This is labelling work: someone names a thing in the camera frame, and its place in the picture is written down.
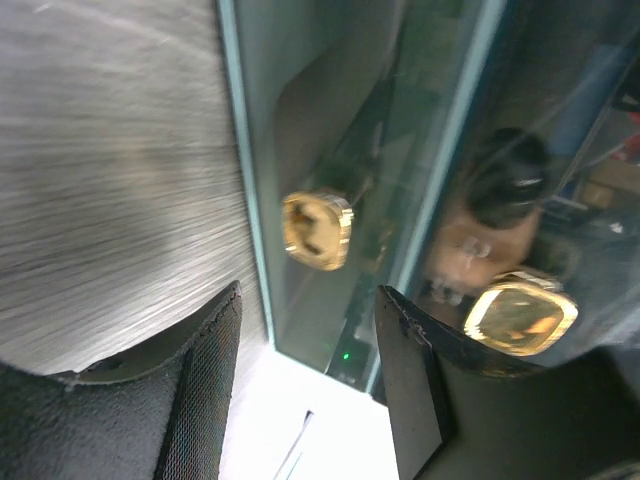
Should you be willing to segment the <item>peach foundation bottle black cap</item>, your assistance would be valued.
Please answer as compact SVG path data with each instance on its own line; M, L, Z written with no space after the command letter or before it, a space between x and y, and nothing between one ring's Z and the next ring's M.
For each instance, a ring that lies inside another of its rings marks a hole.
M544 142L521 128L497 129L478 145L425 268L433 300L457 305L522 263L550 190L549 163Z

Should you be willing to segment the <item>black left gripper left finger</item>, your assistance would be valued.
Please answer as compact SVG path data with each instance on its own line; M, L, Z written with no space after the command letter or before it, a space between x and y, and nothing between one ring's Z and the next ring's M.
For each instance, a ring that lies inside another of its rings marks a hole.
M215 479L242 320L238 282L80 372L1 367L5 479Z

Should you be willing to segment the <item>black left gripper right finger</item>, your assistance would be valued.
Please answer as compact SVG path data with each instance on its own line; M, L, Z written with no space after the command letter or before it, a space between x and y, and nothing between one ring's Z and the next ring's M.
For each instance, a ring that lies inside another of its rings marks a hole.
M635 479L639 354L595 348L545 368L376 294L376 333L403 479Z

